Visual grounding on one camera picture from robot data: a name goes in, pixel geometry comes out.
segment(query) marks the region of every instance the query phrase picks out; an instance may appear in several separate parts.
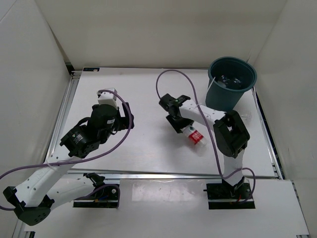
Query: small bottle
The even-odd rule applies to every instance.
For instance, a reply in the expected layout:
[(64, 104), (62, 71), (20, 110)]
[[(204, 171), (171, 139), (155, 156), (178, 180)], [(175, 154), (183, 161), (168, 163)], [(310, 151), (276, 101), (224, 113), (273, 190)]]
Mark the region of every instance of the small bottle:
[(199, 154), (203, 154), (206, 151), (208, 141), (192, 125), (185, 127), (183, 129), (183, 134), (195, 145), (195, 150)]

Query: white enclosure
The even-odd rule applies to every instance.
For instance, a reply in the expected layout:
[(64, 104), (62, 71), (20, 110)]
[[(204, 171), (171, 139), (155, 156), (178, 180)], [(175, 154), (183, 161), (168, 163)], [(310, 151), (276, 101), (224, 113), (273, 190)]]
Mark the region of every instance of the white enclosure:
[[(257, 70), (285, 176), (317, 237), (316, 44), (316, 0), (0, 0), (0, 172), (45, 157), (69, 83), (60, 51), (78, 70), (207, 68), (238, 57)], [(30, 173), (2, 179), (0, 191)], [(14, 214), (0, 220), (0, 236), (12, 237)]]
[[(53, 35), (33, 0), (0, 1), (0, 173), (43, 161), (69, 75)], [(3, 178), (0, 190), (32, 171)], [(9, 207), (3, 196), (1, 205)], [(17, 218), (0, 212), (1, 237)]]
[(75, 69), (254, 62), (286, 0), (37, 0)]

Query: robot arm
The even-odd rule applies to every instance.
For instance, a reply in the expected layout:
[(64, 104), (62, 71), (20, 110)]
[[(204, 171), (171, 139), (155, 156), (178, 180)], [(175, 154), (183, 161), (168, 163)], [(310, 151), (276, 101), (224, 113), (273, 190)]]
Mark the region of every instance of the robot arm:
[[(166, 118), (177, 133), (182, 133), (182, 129), (193, 124), (194, 121), (205, 125), (196, 103), (188, 96), (182, 95), (175, 99), (166, 94), (159, 104), (168, 112), (169, 115)], [(226, 177), (242, 168), (243, 154), (250, 135), (236, 111), (226, 113), (205, 106), (200, 107), (210, 128), (214, 131), (217, 147), (224, 155), (222, 183), (234, 193), (243, 184), (242, 171), (229, 178)]]
[[(107, 92), (97, 93), (98, 105), (93, 105), (90, 118), (80, 120), (62, 139), (60, 146), (45, 163), (70, 162), (84, 159), (90, 152), (104, 144), (111, 134), (128, 128), (129, 117), (121, 117), (116, 97)], [(63, 188), (52, 188), (74, 165), (43, 167), (16, 187), (7, 187), (3, 193), (15, 206), (17, 217), (28, 225), (41, 222), (50, 211), (65, 202), (86, 196), (104, 185), (104, 177), (94, 174), (75, 180)]]

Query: white tabletop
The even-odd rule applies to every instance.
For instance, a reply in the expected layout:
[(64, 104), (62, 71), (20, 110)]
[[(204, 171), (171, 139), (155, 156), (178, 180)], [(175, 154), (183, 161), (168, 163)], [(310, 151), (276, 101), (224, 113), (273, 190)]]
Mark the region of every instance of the white tabletop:
[(260, 179), (255, 209), (208, 210), (204, 180), (121, 180), (118, 209), (66, 203), (26, 231), (35, 238), (296, 238), (308, 235), (290, 181)]
[[(100, 68), (98, 72), (82, 72), (63, 134), (80, 119), (90, 116), (92, 105), (98, 103), (96, 92), (105, 88), (115, 88), (130, 103), (135, 127), (114, 152), (103, 158), (78, 164), (74, 166), (75, 169), (218, 174), (211, 143), (205, 154), (197, 154), (188, 145), (188, 139), (183, 134), (177, 134), (165, 119), (167, 112), (159, 106), (155, 90), (156, 78), (162, 71), (163, 69)], [(209, 80), (207, 70), (182, 71), (192, 79), (198, 98), (204, 104)], [(161, 77), (159, 91), (161, 95), (169, 93), (175, 98), (182, 94), (193, 98), (189, 82), (176, 72), (168, 72)], [(252, 115), (251, 121), (246, 123), (251, 139), (244, 154), (244, 167), (252, 168), (257, 176), (274, 176), (252, 91), (243, 95), (235, 110), (240, 114)], [(205, 126), (194, 123), (194, 127), (210, 141)], [(112, 148), (125, 132), (111, 136), (106, 144), (88, 157)]]

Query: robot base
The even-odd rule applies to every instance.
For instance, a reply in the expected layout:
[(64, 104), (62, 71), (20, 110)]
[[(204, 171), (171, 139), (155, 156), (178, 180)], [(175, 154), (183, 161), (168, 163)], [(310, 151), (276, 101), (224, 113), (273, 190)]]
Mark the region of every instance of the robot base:
[(222, 183), (207, 183), (204, 191), (208, 195), (210, 210), (215, 209), (255, 209), (253, 197), (243, 202), (251, 195), (248, 182), (243, 183), (240, 188), (231, 195), (230, 191)]
[(73, 207), (85, 207), (85, 208), (118, 208), (119, 207), (119, 184), (113, 186), (109, 184), (102, 192), (97, 192), (94, 196), (75, 200)]

